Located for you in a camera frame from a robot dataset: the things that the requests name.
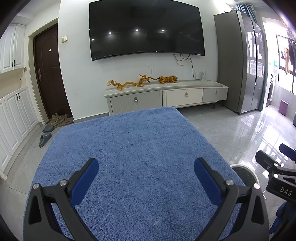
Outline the white washing machine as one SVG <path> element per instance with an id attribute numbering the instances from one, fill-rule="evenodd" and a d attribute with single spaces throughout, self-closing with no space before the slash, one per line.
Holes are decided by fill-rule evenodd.
<path id="1" fill-rule="evenodd" d="M 272 100 L 273 100 L 273 94 L 274 94 L 274 89 L 275 89 L 275 84 L 276 84 L 276 74 L 273 73 L 270 75 L 269 82 L 268 82 L 268 93 L 267 93 L 267 101 L 266 101 L 266 107 L 268 107 Z"/>

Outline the teal bin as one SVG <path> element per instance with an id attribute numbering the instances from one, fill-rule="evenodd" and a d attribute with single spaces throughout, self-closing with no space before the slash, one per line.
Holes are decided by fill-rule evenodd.
<path id="1" fill-rule="evenodd" d="M 292 124 L 296 127 L 296 112 L 294 112 Z"/>

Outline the hanging dark clothes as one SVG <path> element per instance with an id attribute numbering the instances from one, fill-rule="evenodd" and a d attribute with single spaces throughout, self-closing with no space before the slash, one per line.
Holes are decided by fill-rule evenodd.
<path id="1" fill-rule="evenodd" d="M 286 74 L 295 73 L 295 41 L 285 38 L 281 46 L 280 57 L 285 62 Z"/>

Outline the white wall cupboards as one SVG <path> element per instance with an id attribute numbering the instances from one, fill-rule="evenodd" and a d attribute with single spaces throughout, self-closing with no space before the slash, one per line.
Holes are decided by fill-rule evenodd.
<path id="1" fill-rule="evenodd" d="M 24 72 L 23 46 L 25 26 L 9 24 L 1 37 L 1 75 Z M 8 178 L 8 165 L 16 157 L 19 146 L 38 124 L 27 86 L 21 75 L 13 85 L 1 90 L 1 179 Z"/>

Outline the brown entrance door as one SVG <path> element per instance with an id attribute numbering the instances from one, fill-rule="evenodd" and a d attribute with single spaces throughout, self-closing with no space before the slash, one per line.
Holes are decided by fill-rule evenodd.
<path id="1" fill-rule="evenodd" d="M 57 115 L 71 117 L 60 70 L 57 24 L 34 37 L 34 62 L 38 88 L 48 119 Z"/>

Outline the purple storage box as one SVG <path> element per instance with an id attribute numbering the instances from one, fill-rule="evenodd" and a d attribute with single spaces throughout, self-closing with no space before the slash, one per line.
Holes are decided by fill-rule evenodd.
<path id="1" fill-rule="evenodd" d="M 282 115 L 286 116 L 287 115 L 287 109 L 288 109 L 289 104 L 284 101 L 283 99 L 280 100 L 280 105 L 278 108 L 278 112 L 281 113 Z"/>

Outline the golden dragon figurine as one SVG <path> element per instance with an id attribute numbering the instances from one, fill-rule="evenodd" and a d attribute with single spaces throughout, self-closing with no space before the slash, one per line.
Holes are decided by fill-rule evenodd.
<path id="1" fill-rule="evenodd" d="M 132 85 L 135 87 L 143 87 L 145 82 L 150 83 L 150 79 L 152 80 L 158 80 L 158 78 L 152 78 L 152 77 L 147 77 L 146 75 L 139 75 L 139 81 L 138 82 L 132 82 L 132 81 L 127 81 L 124 84 L 121 84 L 119 82 L 116 82 L 114 80 L 109 80 L 107 82 L 107 86 L 115 86 L 119 90 L 124 90 L 126 85 Z"/>

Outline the golden tiger figurine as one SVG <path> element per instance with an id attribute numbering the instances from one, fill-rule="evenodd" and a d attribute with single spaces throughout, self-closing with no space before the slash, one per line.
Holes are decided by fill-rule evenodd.
<path id="1" fill-rule="evenodd" d="M 162 83 L 162 84 L 178 82 L 178 78 L 175 75 L 170 75 L 168 77 L 160 76 L 159 78 L 157 78 L 157 80 L 159 81 L 159 83 Z"/>

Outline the grey refrigerator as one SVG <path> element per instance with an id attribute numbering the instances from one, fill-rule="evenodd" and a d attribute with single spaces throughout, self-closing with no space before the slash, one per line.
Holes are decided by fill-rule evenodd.
<path id="1" fill-rule="evenodd" d="M 228 87 L 224 106 L 237 114 L 259 109 L 263 98 L 265 49 L 260 27 L 242 11 L 214 16 L 217 81 Z"/>

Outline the blue towel mat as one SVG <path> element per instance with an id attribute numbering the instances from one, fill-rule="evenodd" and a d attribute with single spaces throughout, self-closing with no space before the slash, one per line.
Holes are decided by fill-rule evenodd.
<path id="1" fill-rule="evenodd" d="M 60 129 L 33 182 L 55 185 L 89 158 L 98 160 L 99 170 L 76 210 L 98 240 L 194 240 L 217 209 L 195 175 L 197 158 L 242 185 L 174 108 L 111 115 Z"/>

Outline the grey slipper far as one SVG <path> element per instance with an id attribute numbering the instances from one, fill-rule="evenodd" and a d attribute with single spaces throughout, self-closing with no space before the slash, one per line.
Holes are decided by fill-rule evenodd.
<path id="1" fill-rule="evenodd" d="M 45 125 L 45 127 L 42 130 L 42 133 L 50 133 L 53 130 L 55 130 L 55 127 L 53 125 Z"/>

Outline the tan shoes pile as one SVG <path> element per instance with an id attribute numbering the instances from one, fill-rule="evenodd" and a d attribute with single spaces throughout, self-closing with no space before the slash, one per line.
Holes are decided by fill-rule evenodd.
<path id="1" fill-rule="evenodd" d="M 51 120 L 49 122 L 49 124 L 54 127 L 66 126 L 72 123 L 74 123 L 74 120 L 71 113 L 67 113 L 64 115 L 59 115 L 55 113 L 52 115 Z"/>

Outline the white TV cabinet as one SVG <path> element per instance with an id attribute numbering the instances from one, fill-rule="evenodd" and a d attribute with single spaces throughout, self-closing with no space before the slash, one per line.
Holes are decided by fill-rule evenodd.
<path id="1" fill-rule="evenodd" d="M 186 108 L 226 100 L 228 87 L 215 81 L 178 81 L 178 83 L 147 83 L 143 87 L 110 88 L 104 97 L 109 114 L 163 106 Z"/>

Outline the black wall television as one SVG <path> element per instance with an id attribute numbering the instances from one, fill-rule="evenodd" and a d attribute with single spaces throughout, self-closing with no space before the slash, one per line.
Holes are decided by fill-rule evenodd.
<path id="1" fill-rule="evenodd" d="M 199 8 L 179 1 L 94 1 L 89 4 L 93 61 L 137 53 L 204 56 Z"/>

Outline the grey slipper near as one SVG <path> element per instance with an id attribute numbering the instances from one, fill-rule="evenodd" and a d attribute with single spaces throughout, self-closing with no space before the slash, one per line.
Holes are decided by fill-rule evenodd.
<path id="1" fill-rule="evenodd" d="M 43 133 L 40 136 L 39 147 L 40 148 L 43 147 L 51 137 L 52 137 L 51 133 Z"/>

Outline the grey slipper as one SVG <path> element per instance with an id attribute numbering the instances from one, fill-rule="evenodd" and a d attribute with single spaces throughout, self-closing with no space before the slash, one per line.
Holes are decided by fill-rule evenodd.
<path id="1" fill-rule="evenodd" d="M 42 130 L 42 133 L 50 133 L 53 130 L 55 130 L 55 127 L 53 125 L 45 125 L 45 127 Z"/>
<path id="2" fill-rule="evenodd" d="M 51 137 L 52 137 L 51 133 L 43 133 L 40 136 L 39 147 L 40 148 L 43 147 Z"/>

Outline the white round trash bin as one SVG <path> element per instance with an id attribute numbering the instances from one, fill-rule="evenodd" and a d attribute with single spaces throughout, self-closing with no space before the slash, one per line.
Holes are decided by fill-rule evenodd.
<path id="1" fill-rule="evenodd" d="M 232 164 L 230 166 L 246 186 L 254 187 L 257 190 L 260 189 L 259 178 L 249 167 L 242 164 Z"/>

